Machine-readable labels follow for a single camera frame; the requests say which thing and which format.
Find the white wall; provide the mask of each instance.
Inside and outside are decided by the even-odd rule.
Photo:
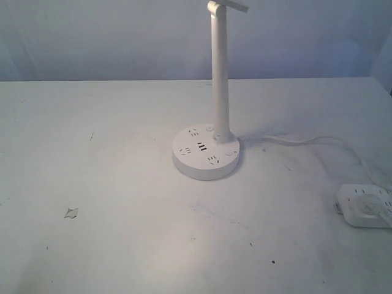
[[[391,0],[243,0],[230,78],[369,75]],[[207,0],[0,0],[0,80],[211,78]]]

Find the power strip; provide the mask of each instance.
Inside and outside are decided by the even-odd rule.
[[[345,184],[337,193],[338,213],[353,227],[391,228],[377,215],[365,214],[360,210],[363,196],[377,197],[384,208],[392,214],[392,195],[385,189],[375,185]]]

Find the debris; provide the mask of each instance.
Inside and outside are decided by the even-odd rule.
[[[66,213],[66,215],[64,216],[64,218],[69,217],[70,219],[74,219],[75,217],[77,217],[78,215],[78,208],[75,209],[69,209]]]

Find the white desk lamp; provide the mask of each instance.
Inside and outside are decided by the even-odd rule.
[[[248,10],[245,5],[231,0],[208,3],[213,51],[214,124],[188,127],[173,142],[174,165],[194,179],[223,178],[235,169],[239,159],[239,142],[230,132],[229,124],[227,6],[242,12]]]

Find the tabletop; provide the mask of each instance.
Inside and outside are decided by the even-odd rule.
[[[392,233],[334,211],[392,178],[373,78],[230,80],[237,169],[197,181],[172,141],[212,121],[211,81],[0,83],[0,293],[388,293]],[[78,208],[75,218],[64,217]]]

